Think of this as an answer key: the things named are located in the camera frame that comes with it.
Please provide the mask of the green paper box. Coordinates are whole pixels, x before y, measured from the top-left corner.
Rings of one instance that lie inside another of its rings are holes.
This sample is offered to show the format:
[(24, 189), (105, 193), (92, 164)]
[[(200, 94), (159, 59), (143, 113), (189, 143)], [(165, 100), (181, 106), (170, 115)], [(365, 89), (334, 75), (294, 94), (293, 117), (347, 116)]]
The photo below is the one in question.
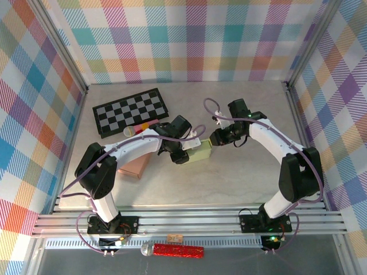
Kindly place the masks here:
[(188, 149), (189, 160), (185, 164), (197, 162), (210, 157), (212, 151), (212, 144), (209, 139), (201, 140), (201, 145), (195, 148)]

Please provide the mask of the pink paper box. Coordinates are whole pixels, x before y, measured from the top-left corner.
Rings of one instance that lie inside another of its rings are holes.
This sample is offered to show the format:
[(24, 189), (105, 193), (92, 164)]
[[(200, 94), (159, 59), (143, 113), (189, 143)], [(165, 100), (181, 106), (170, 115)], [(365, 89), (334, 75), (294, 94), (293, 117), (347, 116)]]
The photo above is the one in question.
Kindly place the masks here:
[(123, 165), (118, 172), (123, 175), (140, 179), (151, 158), (151, 153), (145, 154)]

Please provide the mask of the small black electronics box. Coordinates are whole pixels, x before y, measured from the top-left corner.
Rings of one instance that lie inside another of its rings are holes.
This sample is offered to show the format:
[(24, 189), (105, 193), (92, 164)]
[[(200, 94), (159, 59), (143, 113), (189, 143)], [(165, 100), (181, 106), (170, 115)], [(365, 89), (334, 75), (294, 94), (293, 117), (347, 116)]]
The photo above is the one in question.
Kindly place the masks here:
[(119, 237), (114, 239), (107, 238), (99, 238), (98, 245), (99, 246), (123, 246), (127, 242), (126, 237)]
[(277, 250), (281, 246), (281, 239), (278, 235), (263, 235), (261, 236), (262, 250)]

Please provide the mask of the pink toy microphone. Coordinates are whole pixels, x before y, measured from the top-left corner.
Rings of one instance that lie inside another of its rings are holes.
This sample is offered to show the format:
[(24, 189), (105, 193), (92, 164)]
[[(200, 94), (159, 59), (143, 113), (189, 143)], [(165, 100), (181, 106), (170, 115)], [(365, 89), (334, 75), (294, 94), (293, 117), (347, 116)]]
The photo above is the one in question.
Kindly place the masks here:
[(124, 130), (123, 130), (123, 134), (125, 137), (130, 138), (132, 136), (135, 136), (141, 132), (143, 132), (144, 130), (148, 129), (149, 126), (158, 123), (159, 120), (158, 119), (154, 119), (142, 124), (138, 124), (138, 125), (129, 125), (127, 126)]

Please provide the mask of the black grey checkerboard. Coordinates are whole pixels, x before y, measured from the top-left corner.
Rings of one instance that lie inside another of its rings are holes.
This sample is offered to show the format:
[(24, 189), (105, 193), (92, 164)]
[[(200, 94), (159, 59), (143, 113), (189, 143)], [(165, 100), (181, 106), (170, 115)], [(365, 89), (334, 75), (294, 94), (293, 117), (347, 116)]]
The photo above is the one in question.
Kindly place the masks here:
[(169, 111), (158, 88), (110, 101), (95, 106), (92, 110), (97, 131), (102, 139), (123, 132), (127, 126), (169, 117)]

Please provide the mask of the red glitter microphone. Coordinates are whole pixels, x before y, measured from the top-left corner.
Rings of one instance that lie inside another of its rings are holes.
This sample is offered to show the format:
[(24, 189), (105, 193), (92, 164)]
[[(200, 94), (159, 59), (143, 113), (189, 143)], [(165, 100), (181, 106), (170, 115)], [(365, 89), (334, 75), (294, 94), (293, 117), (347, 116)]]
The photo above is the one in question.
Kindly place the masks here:
[(141, 246), (144, 256), (165, 256), (181, 258), (203, 258), (204, 248), (201, 246), (172, 245), (146, 242)]

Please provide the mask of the aluminium side rail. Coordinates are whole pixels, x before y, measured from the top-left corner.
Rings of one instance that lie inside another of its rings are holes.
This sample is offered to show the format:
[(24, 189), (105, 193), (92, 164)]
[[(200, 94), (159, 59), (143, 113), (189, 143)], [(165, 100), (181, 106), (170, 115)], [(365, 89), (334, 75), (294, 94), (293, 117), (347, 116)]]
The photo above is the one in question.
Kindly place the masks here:
[(79, 110), (78, 116), (76, 118), (74, 128), (73, 128), (73, 132), (72, 132), (72, 136), (71, 136), (71, 142), (70, 142), (70, 145), (68, 147), (67, 153), (65, 155), (65, 162), (62, 166), (63, 169), (61, 171), (60, 178), (56, 182), (55, 188), (53, 190), (52, 200), (51, 200), (50, 205), (49, 205), (49, 207), (46, 211), (47, 214), (51, 214), (53, 212), (53, 209), (54, 209), (54, 206), (56, 204), (56, 200), (58, 198), (58, 195), (63, 190), (64, 184), (65, 184), (65, 179), (67, 177), (68, 167), (69, 167), (69, 164), (70, 164), (70, 161), (71, 161), (73, 149), (74, 149), (76, 138), (77, 138), (77, 132), (79, 130), (81, 117), (83, 115), (83, 110), (84, 110), (87, 95), (88, 95), (88, 93), (85, 93), (82, 96), (80, 110)]
[(306, 147), (310, 147), (311, 144), (307, 138), (306, 130), (304, 128), (305, 124), (302, 121), (300, 111), (296, 105), (295, 92), (292, 88), (289, 87), (288, 82), (282, 82), (282, 87), (284, 90), (284, 95), (287, 100), (287, 105), (291, 112), (291, 117), (295, 125), (295, 129), (297, 132), (297, 137), (299, 139), (299, 143)]

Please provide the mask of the aluminium mounting rail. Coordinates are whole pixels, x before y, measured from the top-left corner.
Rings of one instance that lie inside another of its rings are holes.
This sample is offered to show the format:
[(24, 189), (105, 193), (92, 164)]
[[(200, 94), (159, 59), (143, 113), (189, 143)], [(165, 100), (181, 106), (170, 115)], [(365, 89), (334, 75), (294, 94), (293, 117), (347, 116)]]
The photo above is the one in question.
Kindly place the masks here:
[[(165, 237), (180, 234), (185, 237), (240, 236), (238, 214), (256, 214), (258, 204), (247, 205), (158, 205), (120, 206), (122, 215), (137, 216), (138, 235), (141, 237)], [(299, 234), (328, 235), (347, 232), (339, 211), (328, 211), (323, 203), (303, 204), (293, 210), (292, 228)], [(76, 228), (87, 233), (87, 213), (84, 208), (60, 208), (51, 214), (40, 215), (34, 227), (33, 237), (76, 237)]]

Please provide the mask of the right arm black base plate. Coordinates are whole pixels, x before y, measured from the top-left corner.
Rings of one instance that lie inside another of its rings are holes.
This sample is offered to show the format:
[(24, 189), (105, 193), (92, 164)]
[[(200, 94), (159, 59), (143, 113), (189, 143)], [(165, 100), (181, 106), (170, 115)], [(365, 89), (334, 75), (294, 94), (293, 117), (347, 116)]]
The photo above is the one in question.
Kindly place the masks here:
[(290, 233), (292, 226), (290, 217), (282, 215), (275, 219), (266, 218), (262, 213), (240, 215), (242, 233)]

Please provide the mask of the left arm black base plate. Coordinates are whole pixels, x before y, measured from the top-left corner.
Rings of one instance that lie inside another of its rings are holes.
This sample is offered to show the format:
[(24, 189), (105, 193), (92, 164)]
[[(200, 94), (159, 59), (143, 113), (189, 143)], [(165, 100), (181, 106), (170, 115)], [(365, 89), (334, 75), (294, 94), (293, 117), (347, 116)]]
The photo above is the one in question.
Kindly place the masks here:
[(131, 235), (136, 234), (139, 227), (138, 216), (118, 215), (110, 222), (103, 221), (99, 216), (91, 216), (87, 219), (87, 222), (88, 234)]

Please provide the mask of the aluminium corner post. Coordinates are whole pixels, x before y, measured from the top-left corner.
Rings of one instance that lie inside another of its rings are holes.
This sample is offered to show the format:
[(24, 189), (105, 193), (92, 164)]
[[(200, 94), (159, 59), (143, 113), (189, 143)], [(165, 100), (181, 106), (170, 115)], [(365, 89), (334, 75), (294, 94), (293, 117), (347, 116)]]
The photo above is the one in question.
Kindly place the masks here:
[(315, 0), (300, 30), (283, 83), (291, 89), (304, 71), (315, 48), (343, 0)]
[(56, 52), (60, 55), (65, 66), (69, 70), (72, 78), (75, 80), (77, 86), (86, 95), (89, 90), (87, 82), (84, 80), (82, 74), (77, 68), (72, 55), (70, 54), (67, 46), (64, 44), (63, 39), (60, 36), (55, 24), (53, 23), (49, 13), (47, 12), (42, 0), (26, 0), (31, 9), (35, 13), (37, 19), (40, 21), (41, 26), (48, 35), (51, 43), (53, 44)]

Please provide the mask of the aluminium frame bar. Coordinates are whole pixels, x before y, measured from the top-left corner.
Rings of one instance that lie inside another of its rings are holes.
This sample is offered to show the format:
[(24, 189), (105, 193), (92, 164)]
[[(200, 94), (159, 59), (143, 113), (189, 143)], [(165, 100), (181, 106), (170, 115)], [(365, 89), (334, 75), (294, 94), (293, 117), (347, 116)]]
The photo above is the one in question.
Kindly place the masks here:
[(32, 246), (32, 253), (30, 255), (28, 268), (26, 271), (26, 275), (37, 275), (40, 265), (42, 256), (44, 253), (46, 240), (45, 238), (35, 238), (33, 241)]
[(354, 266), (344, 236), (342, 234), (334, 234), (333, 239), (344, 274), (355, 275)]

